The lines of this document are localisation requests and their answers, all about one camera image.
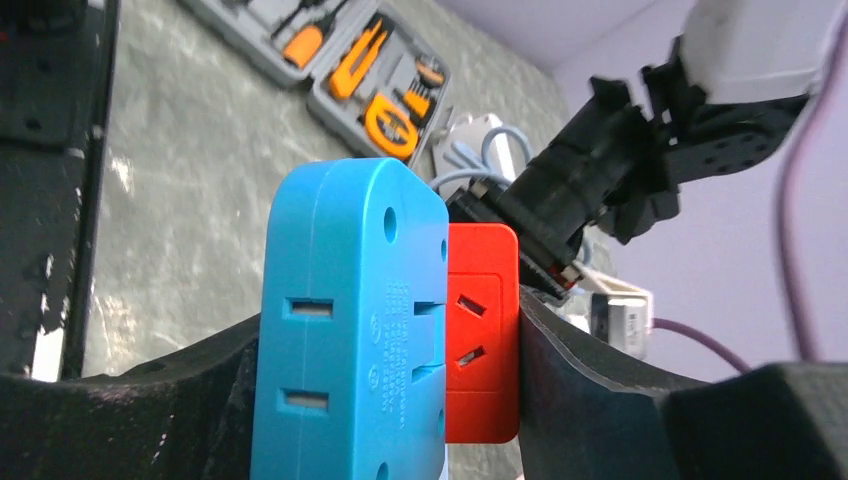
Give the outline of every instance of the socket hole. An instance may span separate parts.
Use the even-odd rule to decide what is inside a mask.
[[[486,354],[486,350],[483,347],[477,347],[474,350],[463,355],[456,363],[459,364],[460,368],[467,367],[471,362],[477,360]]]
[[[291,313],[310,317],[332,317],[333,302],[328,300],[291,300]]]
[[[27,130],[32,130],[33,132],[41,130],[41,122],[34,118],[28,118],[26,122],[24,122],[24,126],[27,127]]]
[[[380,468],[377,469],[377,478],[376,480],[389,480],[389,464],[383,462],[380,464]]]
[[[283,390],[283,402],[292,407],[327,410],[330,406],[330,394],[307,392],[303,390]]]
[[[387,208],[383,214],[383,231],[386,233],[386,240],[394,243],[397,238],[397,215],[392,207]]]
[[[436,302],[414,302],[412,304],[412,314],[415,316],[432,315],[441,307],[441,303]]]
[[[474,300],[471,300],[470,298],[466,297],[465,295],[460,295],[459,300],[457,300],[456,303],[460,307],[468,310],[469,312],[473,313],[474,315],[477,315],[478,317],[482,317],[483,313],[486,312],[486,307],[484,307],[483,305],[480,305],[479,303],[475,302]]]

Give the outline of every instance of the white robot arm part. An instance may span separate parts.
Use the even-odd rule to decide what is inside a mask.
[[[845,0],[700,0],[686,19],[680,57],[709,104],[811,93]]]

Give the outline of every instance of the red power socket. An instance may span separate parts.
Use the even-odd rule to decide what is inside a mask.
[[[518,238],[503,224],[451,223],[445,363],[448,443],[518,434]]]

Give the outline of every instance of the blue power adapter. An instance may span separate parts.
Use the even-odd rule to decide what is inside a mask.
[[[395,159],[292,171],[274,198],[252,480],[433,480],[445,459],[448,213]]]

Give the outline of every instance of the orange tool handle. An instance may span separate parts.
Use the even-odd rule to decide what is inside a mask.
[[[421,81],[430,88],[438,88],[445,83],[445,74],[435,58],[422,56],[415,62]]]
[[[315,25],[299,31],[283,49],[283,59],[299,69],[303,69],[315,58],[315,54],[324,44],[324,32]]]
[[[418,146],[418,129],[406,112],[378,93],[365,110],[365,132],[380,150],[406,161]]]
[[[414,90],[407,90],[407,92],[403,95],[403,103],[409,107],[412,113],[421,118],[424,118],[424,116],[427,115],[427,112],[430,110],[430,106],[432,105],[429,98]]]
[[[371,65],[377,60],[380,47],[389,36],[389,31],[386,30],[377,37],[382,27],[383,20],[380,19],[374,27],[365,30],[350,48],[350,52],[342,59],[336,71],[330,76],[330,94],[336,100],[349,99],[359,84],[362,83],[362,79],[365,78],[365,74],[368,73]]]

